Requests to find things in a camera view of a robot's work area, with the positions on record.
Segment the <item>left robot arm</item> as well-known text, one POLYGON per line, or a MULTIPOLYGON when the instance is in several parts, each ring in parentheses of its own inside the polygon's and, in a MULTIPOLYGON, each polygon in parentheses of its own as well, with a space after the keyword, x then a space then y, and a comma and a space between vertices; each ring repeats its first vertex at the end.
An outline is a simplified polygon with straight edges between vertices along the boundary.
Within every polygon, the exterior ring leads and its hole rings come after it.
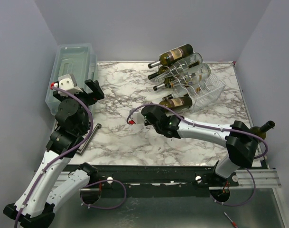
POLYGON ((94 130, 89 106, 104 99, 97 80, 86 80, 91 89, 86 93, 71 80, 60 79, 51 84, 53 96, 60 101, 55 115, 57 128, 50 135, 44 157, 22 196, 5 206, 3 214, 14 220, 14 227, 47 228, 56 212, 78 190, 97 184, 97 169, 83 163, 71 178, 54 187, 59 175, 94 130))

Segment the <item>clear bottle black cap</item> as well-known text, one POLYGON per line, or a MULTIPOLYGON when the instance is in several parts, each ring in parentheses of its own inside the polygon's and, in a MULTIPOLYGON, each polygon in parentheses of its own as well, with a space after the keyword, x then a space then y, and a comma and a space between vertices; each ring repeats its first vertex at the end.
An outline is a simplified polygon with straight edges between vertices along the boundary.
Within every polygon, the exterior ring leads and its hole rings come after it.
POLYGON ((172 99, 172 98, 178 98, 178 97, 184 97, 184 96, 190 96, 190 95, 198 95, 199 92, 201 91, 200 88, 196 88, 195 90, 191 89, 189 90, 175 90, 172 94, 169 94, 165 97, 162 98, 163 101, 172 99))

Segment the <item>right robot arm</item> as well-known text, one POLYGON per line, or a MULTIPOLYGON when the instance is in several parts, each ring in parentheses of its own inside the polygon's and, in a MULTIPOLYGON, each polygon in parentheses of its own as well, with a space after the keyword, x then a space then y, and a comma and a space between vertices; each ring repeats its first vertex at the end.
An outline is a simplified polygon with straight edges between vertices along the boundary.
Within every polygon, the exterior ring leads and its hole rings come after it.
POLYGON ((241 121, 231 125, 200 123, 174 114, 168 116, 165 109, 157 105, 144 107, 141 114, 146 125, 152 125, 167 138, 197 139, 226 148, 227 155, 216 163, 211 173, 211 182, 216 186, 226 183, 240 167, 252 167, 259 141, 241 121))

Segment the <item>green bottle silver foil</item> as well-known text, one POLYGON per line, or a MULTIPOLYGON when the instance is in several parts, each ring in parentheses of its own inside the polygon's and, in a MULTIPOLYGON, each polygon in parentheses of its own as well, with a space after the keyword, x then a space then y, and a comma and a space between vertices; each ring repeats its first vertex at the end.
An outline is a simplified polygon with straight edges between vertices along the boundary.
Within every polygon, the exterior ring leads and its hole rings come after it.
POLYGON ((185 96, 178 98, 170 98, 159 102, 159 104, 178 113, 189 109, 193 105, 193 101, 190 97, 185 96))

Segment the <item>dark green front bottle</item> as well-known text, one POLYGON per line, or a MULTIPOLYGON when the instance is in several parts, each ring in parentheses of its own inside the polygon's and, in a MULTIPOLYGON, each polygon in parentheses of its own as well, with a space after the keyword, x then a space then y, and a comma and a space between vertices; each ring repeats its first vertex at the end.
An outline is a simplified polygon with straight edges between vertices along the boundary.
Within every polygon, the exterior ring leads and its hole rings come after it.
POLYGON ((275 122, 274 121, 267 121, 264 125, 262 126, 254 126, 250 129, 250 132, 262 139, 266 139, 266 132, 269 131, 270 129, 273 129, 275 127, 275 122))

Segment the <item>clear corked liquor bottle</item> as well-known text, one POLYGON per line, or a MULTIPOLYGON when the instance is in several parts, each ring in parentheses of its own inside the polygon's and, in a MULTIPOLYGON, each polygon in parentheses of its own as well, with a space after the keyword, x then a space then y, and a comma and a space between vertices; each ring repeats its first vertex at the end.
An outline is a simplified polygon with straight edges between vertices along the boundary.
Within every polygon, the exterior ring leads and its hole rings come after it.
POLYGON ((206 63, 201 63, 195 67, 189 69, 189 71, 177 79, 166 83, 166 88, 173 88, 178 85, 192 86, 205 79, 207 79, 211 74, 211 69, 206 63))

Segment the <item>tall clear glass bottle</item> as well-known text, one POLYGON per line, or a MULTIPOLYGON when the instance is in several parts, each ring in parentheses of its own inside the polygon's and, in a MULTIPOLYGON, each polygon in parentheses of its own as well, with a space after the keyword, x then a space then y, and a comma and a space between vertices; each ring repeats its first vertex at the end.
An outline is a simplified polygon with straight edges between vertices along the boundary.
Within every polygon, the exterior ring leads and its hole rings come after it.
POLYGON ((186 73, 190 68, 195 67, 203 62, 203 58, 199 53, 193 53, 170 66, 164 73, 155 77, 156 82, 161 81, 167 77, 178 76, 186 73))

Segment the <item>green bottle with cream label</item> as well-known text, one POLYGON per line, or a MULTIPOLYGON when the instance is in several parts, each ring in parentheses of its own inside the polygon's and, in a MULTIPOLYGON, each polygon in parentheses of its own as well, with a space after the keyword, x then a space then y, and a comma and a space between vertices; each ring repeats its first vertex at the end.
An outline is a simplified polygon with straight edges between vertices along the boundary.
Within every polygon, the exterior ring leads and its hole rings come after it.
POLYGON ((159 89, 166 88, 166 85, 169 84, 170 82, 174 81, 174 80, 176 80, 176 78, 173 77, 173 76, 172 76, 172 77, 165 78, 165 79, 164 79, 164 82, 162 82, 162 83, 159 84, 159 85, 153 86, 153 90, 154 90, 154 91, 157 91, 157 90, 159 90, 159 89))

